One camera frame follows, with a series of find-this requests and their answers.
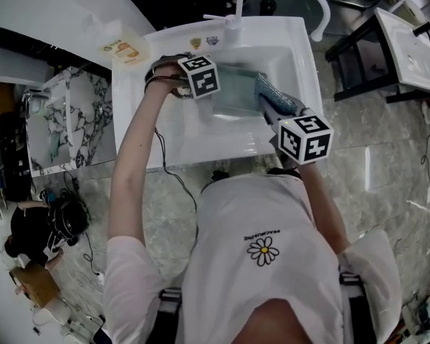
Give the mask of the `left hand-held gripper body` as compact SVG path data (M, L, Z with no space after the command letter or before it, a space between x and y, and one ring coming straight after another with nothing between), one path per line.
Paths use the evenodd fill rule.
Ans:
M219 75L217 66L206 56L195 56L190 52L163 55L155 61L145 76L145 89L155 80L162 77L154 77L156 67L161 65L175 64L186 73L187 84L183 87L175 87L171 94L180 99L199 99L219 91Z

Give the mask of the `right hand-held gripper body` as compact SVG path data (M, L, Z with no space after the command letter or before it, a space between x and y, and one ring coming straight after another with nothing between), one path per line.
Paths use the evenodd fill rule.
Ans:
M274 115L270 125L274 131L272 144L297 165L321 161L329 156L334 130L329 122L305 108L297 116Z

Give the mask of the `grey scrubbing cloth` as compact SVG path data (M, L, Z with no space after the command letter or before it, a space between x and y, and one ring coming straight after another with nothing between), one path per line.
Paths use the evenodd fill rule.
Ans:
M258 103L261 101L268 103L281 115L295 115L297 112L295 99L280 92L262 73L258 73L255 77L254 96Z

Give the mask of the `teal glass tray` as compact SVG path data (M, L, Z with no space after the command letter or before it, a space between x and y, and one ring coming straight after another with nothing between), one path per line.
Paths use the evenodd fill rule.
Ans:
M231 118L262 115L254 89L258 71L220 64L217 66L221 90L211 96L213 113Z

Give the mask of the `person's left forearm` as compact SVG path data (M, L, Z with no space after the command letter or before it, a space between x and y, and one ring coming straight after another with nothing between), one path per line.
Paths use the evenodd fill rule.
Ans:
M145 242L143 192L146 166L159 112L173 88L164 80L150 83L128 126L111 179L109 239L132 237Z

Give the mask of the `person's right forearm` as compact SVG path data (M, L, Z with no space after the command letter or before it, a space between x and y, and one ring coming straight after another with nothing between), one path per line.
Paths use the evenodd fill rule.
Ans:
M314 163L298 166L309 198L312 215L317 230L336 254L341 254L350 242L345 230L343 218L327 186Z

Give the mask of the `person's left hand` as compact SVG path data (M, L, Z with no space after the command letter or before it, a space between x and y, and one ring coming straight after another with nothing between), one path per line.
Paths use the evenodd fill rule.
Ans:
M187 84L186 73L177 64L166 64L155 68L154 77L162 77L171 87L183 87Z

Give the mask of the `black shoe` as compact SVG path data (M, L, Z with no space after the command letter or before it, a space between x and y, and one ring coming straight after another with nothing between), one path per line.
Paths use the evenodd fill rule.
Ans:
M211 184L216 183L218 181L222 181L222 180L227 179L229 177L230 177L230 175L226 171L222 171L222 170L213 171L213 173L211 174L209 182L202 188L201 193L203 193L204 190L207 187L209 187Z
M271 168L268 170L267 175L271 176L292 176L301 179L300 173L295 169Z

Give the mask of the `white ceramic sink basin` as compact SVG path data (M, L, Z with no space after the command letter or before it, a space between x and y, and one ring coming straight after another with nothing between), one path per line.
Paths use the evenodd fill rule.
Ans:
M208 56L217 64L263 72L279 91L300 99L315 113L322 113L317 70L302 17L245 16L240 40L234 44L225 43L225 27L222 21L200 21L147 34L148 60L131 66L112 64L116 145L122 143L143 98L147 71L163 55L191 52ZM219 43L208 45L206 38L210 36L217 36ZM191 47L192 38L201 38L198 50ZM215 115L210 97L193 100L168 96L157 128L165 138L166 153L162 154L158 140L153 140L149 168L159 168L163 163L182 166L273 151L269 139L274 133L262 117Z

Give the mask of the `white curved faucet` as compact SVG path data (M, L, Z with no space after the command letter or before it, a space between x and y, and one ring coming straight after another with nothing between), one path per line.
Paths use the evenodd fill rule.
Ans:
M322 8L322 19L318 24L317 28L311 33L311 39L314 42L320 42L323 39L323 33L330 22L330 7L327 0L316 0ZM236 0L236 11L235 14L228 16L215 16L210 14L204 14L204 19L209 20L220 20L226 25L229 31L233 31L233 38L237 40L240 37L240 31L242 28L242 12L243 12L244 0Z

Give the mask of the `black metal stand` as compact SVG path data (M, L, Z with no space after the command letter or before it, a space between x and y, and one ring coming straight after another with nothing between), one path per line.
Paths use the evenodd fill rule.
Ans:
M325 60L337 70L341 80L342 89L334 94L336 102L376 90L388 93L388 104L430 100L430 92L400 82L393 50L376 16L337 41L325 53Z

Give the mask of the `white sink with black tap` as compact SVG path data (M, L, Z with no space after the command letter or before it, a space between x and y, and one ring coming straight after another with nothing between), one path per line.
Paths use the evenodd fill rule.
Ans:
M375 9L399 83L430 92L430 23L415 27L406 20Z

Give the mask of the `marble-pattern sink cabinet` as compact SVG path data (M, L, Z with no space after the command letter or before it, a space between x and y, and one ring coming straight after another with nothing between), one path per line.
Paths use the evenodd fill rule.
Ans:
M75 67L24 92L32 177L72 171L116 157L111 84Z

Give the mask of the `white daisy-print t-shirt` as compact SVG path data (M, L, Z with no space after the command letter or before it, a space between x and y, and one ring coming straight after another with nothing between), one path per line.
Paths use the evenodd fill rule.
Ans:
M336 254L302 179L241 175L200 195L176 344L383 344L401 314L384 231Z

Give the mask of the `brown cardboard box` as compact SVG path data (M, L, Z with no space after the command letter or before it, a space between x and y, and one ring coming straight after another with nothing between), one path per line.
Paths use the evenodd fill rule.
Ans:
M20 283L29 299L39 308L59 297L60 289L49 270L30 262L25 268L15 267L10 272L15 284Z

